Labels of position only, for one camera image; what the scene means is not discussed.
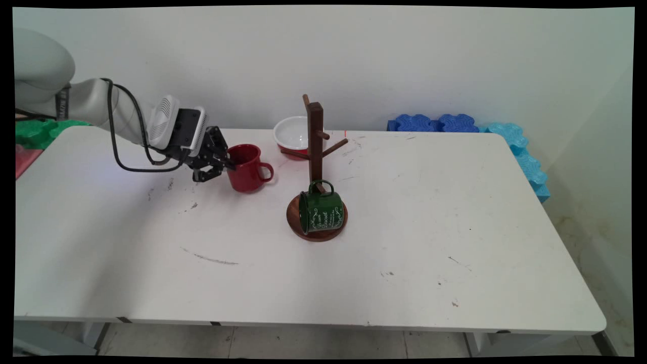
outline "green enamel mug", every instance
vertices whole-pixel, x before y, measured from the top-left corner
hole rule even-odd
[[[315,187],[317,183],[329,185],[330,192],[321,193]],[[303,233],[306,235],[313,231],[339,229],[342,226],[344,204],[330,182],[323,179],[312,181],[308,192],[301,192],[299,195],[299,219]]]

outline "red object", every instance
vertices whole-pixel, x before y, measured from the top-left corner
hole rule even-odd
[[[239,144],[227,149],[229,158],[236,170],[227,170],[229,182],[238,192],[252,192],[274,177],[274,169],[269,163],[261,162],[261,150],[253,144]],[[270,177],[263,178],[261,167],[270,170]]]
[[[296,152],[296,153],[301,153],[303,155],[308,155],[308,149],[290,149],[290,148],[286,148],[284,146],[280,146],[280,145],[278,145],[278,146],[279,146],[280,150],[291,150],[291,151]],[[289,159],[294,159],[295,161],[302,161],[303,160],[301,158],[297,158],[297,157],[289,155],[289,154],[284,154],[284,155],[286,157],[288,157]]]
[[[25,149],[16,144],[16,179],[43,153],[41,149]]]

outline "floor tile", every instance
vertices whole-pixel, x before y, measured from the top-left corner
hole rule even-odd
[[[539,354],[536,354],[536,356],[546,356],[546,355],[563,356],[563,355],[584,355],[584,354],[582,353],[580,344],[577,342],[577,338],[573,336],[566,341],[562,341],[561,343],[551,348],[545,349],[541,351]]]
[[[582,355],[601,355],[598,346],[593,340],[593,336],[576,336],[575,339],[577,339],[577,343],[580,344]]]
[[[41,325],[47,327],[50,330],[56,331],[58,333],[63,333],[65,327],[67,326],[67,321],[41,321]]]
[[[226,358],[233,330],[227,326],[113,323],[99,355]]]
[[[68,323],[63,331],[63,335],[71,337],[77,341],[83,341],[83,323],[72,322]]]
[[[402,331],[238,327],[230,358],[406,358]]]
[[[404,339],[409,359],[470,357],[462,332],[405,331]]]

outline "scuff mark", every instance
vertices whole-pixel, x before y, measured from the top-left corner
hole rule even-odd
[[[350,153],[353,153],[353,152],[354,152],[354,151],[356,151],[356,150],[357,150],[357,147],[355,147],[355,148],[353,148],[353,149],[349,150],[348,152],[344,152],[344,153],[342,154],[342,157],[345,157],[345,156],[349,155]]]
[[[198,258],[200,258],[200,259],[205,259],[205,260],[208,260],[210,262],[226,264],[228,266],[234,266],[234,265],[238,264],[238,263],[234,263],[234,262],[227,262],[226,260],[211,259],[211,258],[208,258],[208,257],[206,257],[204,255],[192,253],[192,252],[188,251],[187,249],[185,249],[183,247],[180,247],[180,249],[182,249],[183,251],[185,251],[185,252],[187,252],[189,254],[193,254],[193,255],[197,256]]]
[[[470,266],[469,266],[469,265],[467,265],[467,266],[466,266],[466,265],[464,265],[464,264],[461,264],[461,263],[459,263],[459,262],[458,262],[458,260],[456,260],[456,259],[454,259],[454,258],[452,258],[452,257],[450,257],[450,256],[448,256],[447,258],[449,258],[449,259],[453,260],[453,261],[454,261],[454,262],[456,262],[456,264],[458,264],[459,266],[467,268],[467,270],[469,270],[470,272],[472,271],[472,270],[470,269]]]

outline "red enamel mug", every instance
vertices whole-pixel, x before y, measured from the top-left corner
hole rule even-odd
[[[239,144],[227,149],[229,159],[236,170],[227,170],[232,188],[238,192],[253,192],[274,177],[274,169],[269,163],[261,162],[261,150],[253,144]],[[263,178],[261,167],[270,170],[270,177]]]

